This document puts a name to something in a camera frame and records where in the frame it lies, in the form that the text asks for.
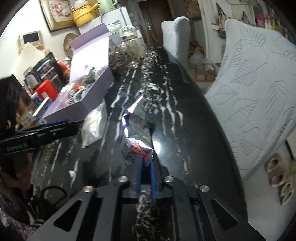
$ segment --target white kettle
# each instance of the white kettle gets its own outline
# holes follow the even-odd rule
[[[101,15],[111,12],[115,9],[115,5],[118,3],[117,0],[98,0],[101,3],[100,5],[100,13]]]

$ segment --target red container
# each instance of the red container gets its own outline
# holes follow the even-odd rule
[[[45,80],[36,90],[37,94],[40,96],[42,100],[44,100],[47,96],[55,101],[57,98],[58,92],[52,85],[49,80]]]

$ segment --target open box lid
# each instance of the open box lid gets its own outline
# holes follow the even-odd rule
[[[70,82],[96,69],[109,65],[109,31],[104,23],[92,28],[70,42],[73,48]]]

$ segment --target cardboard box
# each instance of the cardboard box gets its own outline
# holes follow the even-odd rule
[[[193,53],[201,52],[202,55],[205,55],[205,51],[202,47],[199,46],[197,41],[190,41],[188,55],[191,56]]]
[[[195,82],[214,82],[215,76],[211,74],[196,74]]]
[[[213,75],[216,77],[216,71],[215,70],[196,70],[196,74],[207,74],[207,75]]]
[[[204,64],[204,63],[188,63],[190,68],[194,68],[196,70],[213,70],[215,71],[215,66],[213,64]]]
[[[71,46],[74,50],[70,83],[81,80],[92,67],[103,71],[81,101],[65,107],[68,92],[59,95],[43,116],[47,122],[84,120],[89,112],[100,105],[114,79],[109,68],[109,31],[105,24],[80,35],[71,42]]]

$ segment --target yellow pot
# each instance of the yellow pot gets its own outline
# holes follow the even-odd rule
[[[74,22],[77,27],[81,27],[84,24],[94,20],[96,18],[96,13],[94,12],[100,6],[99,3],[96,3],[94,6],[85,5],[81,8],[78,8],[73,12]]]

